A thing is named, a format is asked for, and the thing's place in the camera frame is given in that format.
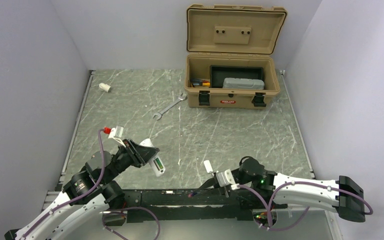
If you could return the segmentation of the colourful tools in toolbox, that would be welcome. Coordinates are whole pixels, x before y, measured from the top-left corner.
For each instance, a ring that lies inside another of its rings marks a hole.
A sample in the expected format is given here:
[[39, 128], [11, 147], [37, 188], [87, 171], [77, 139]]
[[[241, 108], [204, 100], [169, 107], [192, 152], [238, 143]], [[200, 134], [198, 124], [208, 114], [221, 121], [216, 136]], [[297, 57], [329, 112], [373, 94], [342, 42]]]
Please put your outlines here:
[[208, 80], [198, 79], [198, 78], [191, 79], [190, 80], [190, 84], [191, 84], [191, 86], [193, 88], [196, 88], [196, 87], [210, 87], [211, 86], [211, 83]]

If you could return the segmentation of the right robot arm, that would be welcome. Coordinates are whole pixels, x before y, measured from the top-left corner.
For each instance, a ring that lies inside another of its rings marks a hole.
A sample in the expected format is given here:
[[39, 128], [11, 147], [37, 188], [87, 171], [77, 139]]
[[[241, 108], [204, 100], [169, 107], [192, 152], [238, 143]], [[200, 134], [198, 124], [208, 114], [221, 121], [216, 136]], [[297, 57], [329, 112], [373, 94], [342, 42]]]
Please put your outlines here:
[[366, 216], [374, 213], [364, 199], [364, 190], [348, 176], [341, 175], [337, 180], [292, 177], [267, 170], [251, 156], [244, 156], [236, 169], [213, 171], [208, 160], [204, 164], [211, 178], [189, 198], [215, 193], [235, 198], [242, 209], [263, 210], [268, 227], [275, 223], [271, 211], [290, 204], [323, 209], [356, 223], [365, 222]]

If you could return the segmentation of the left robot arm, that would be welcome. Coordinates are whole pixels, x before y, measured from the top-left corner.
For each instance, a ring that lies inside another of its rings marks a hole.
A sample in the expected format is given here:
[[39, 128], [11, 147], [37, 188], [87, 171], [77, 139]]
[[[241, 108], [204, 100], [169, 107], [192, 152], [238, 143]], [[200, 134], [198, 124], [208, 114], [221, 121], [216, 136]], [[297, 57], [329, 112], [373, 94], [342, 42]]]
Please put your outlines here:
[[141, 168], [159, 153], [150, 139], [140, 144], [122, 140], [118, 151], [100, 150], [75, 173], [53, 202], [31, 223], [11, 229], [6, 240], [55, 240], [81, 225], [89, 216], [126, 206], [126, 194], [115, 178], [129, 167]]

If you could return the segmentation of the white plastic tube piece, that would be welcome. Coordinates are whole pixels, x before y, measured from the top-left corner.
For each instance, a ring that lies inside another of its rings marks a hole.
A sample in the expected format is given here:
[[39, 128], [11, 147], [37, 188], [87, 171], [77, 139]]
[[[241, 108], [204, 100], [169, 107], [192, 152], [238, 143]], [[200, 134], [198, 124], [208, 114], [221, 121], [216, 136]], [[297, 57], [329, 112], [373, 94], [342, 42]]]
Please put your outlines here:
[[106, 83], [100, 83], [99, 85], [98, 85], [98, 87], [99, 87], [99, 89], [100, 90], [102, 90], [102, 91], [104, 91], [104, 92], [106, 92], [106, 93], [109, 93], [110, 91], [111, 91], [111, 86], [110, 85], [108, 85], [108, 84], [106, 84]]

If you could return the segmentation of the black tray in toolbox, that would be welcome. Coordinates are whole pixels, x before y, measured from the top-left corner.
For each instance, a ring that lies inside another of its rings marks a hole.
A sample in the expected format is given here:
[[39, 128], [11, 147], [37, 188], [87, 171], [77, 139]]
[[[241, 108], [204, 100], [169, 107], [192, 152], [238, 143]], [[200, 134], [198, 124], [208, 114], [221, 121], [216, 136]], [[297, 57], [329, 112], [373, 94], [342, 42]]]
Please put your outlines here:
[[249, 66], [210, 66], [210, 87], [222, 88], [225, 78], [257, 79], [265, 81], [264, 69], [262, 67]]

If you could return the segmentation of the white battery compartment cover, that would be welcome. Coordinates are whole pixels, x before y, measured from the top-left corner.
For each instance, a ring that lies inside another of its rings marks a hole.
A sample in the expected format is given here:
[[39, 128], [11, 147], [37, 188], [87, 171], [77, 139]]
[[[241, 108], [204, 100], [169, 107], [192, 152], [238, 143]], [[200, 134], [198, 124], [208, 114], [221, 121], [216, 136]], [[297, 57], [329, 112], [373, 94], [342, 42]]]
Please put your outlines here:
[[204, 164], [204, 167], [205, 167], [205, 170], [208, 174], [211, 174], [214, 172], [214, 169], [212, 167], [212, 164], [209, 160], [204, 160], [203, 161], [203, 164]]

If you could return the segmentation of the white remote control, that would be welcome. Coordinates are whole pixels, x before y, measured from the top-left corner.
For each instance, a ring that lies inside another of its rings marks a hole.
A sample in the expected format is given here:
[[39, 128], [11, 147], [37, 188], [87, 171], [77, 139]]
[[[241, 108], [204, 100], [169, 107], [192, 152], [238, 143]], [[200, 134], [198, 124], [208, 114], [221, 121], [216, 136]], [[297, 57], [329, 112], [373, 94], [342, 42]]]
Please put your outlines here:
[[[144, 139], [141, 143], [140, 143], [141, 146], [144, 146], [144, 147], [152, 147], [154, 148], [155, 146], [153, 145], [152, 141], [150, 138], [146, 138]], [[162, 170], [159, 170], [159, 168], [156, 166], [156, 163], [155, 163], [155, 159], [156, 158], [159, 158], [161, 163], [163, 164], [164, 168]], [[149, 165], [150, 167], [152, 168], [154, 174], [157, 176], [157, 177], [161, 177], [165, 171], [166, 171], [166, 168], [165, 168], [165, 165], [163, 163], [163, 161], [161, 160], [160, 156], [158, 154], [156, 154], [149, 162]]]

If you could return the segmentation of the aluminium frame rail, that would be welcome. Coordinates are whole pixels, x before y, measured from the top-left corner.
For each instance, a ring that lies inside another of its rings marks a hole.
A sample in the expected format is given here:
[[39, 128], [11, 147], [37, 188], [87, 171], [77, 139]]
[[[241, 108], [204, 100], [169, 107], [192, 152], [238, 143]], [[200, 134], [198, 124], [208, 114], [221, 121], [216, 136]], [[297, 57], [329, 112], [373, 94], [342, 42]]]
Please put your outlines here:
[[259, 198], [245, 189], [235, 191], [229, 197], [212, 191], [199, 192], [194, 196], [190, 196], [190, 193], [189, 189], [121, 189], [107, 186], [99, 188], [88, 197], [71, 202], [69, 194], [62, 192], [49, 205], [48, 212], [128, 211], [133, 218], [141, 221], [144, 216], [136, 212], [139, 207], [152, 211], [163, 220], [248, 220], [251, 218], [251, 211], [265, 210]]

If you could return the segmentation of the grey plastic case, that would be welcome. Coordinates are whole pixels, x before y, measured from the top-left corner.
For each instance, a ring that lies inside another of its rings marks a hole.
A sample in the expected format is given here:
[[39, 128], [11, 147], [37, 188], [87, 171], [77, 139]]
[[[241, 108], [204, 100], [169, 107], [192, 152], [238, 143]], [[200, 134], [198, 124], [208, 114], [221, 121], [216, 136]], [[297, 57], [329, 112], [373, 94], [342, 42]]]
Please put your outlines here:
[[227, 77], [223, 81], [225, 89], [263, 90], [265, 83], [261, 79]]

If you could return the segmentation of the silver open-end wrench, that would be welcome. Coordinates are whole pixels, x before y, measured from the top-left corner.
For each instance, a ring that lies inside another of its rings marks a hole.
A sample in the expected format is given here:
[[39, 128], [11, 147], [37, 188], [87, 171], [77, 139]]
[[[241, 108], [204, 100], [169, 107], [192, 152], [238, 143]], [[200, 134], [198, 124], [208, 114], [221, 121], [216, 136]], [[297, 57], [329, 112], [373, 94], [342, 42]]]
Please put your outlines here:
[[180, 94], [177, 99], [175, 99], [173, 102], [171, 102], [168, 106], [166, 106], [165, 108], [163, 108], [162, 110], [158, 111], [158, 112], [155, 112], [152, 116], [153, 119], [155, 119], [156, 121], [160, 120], [162, 118], [162, 116], [168, 111], [170, 110], [172, 107], [174, 107], [175, 105], [177, 105], [178, 103], [186, 100], [188, 98], [188, 96], [184, 93]]

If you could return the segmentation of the tan plastic toolbox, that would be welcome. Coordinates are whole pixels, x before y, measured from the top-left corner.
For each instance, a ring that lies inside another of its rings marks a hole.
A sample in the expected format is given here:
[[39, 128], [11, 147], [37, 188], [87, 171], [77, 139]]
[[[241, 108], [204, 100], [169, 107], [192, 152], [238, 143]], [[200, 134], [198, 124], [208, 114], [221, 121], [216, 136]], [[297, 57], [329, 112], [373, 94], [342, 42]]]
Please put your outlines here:
[[[283, 7], [193, 4], [187, 8], [184, 89], [191, 108], [264, 109], [280, 93], [273, 54], [288, 16]], [[262, 67], [264, 89], [192, 87], [210, 66]]]

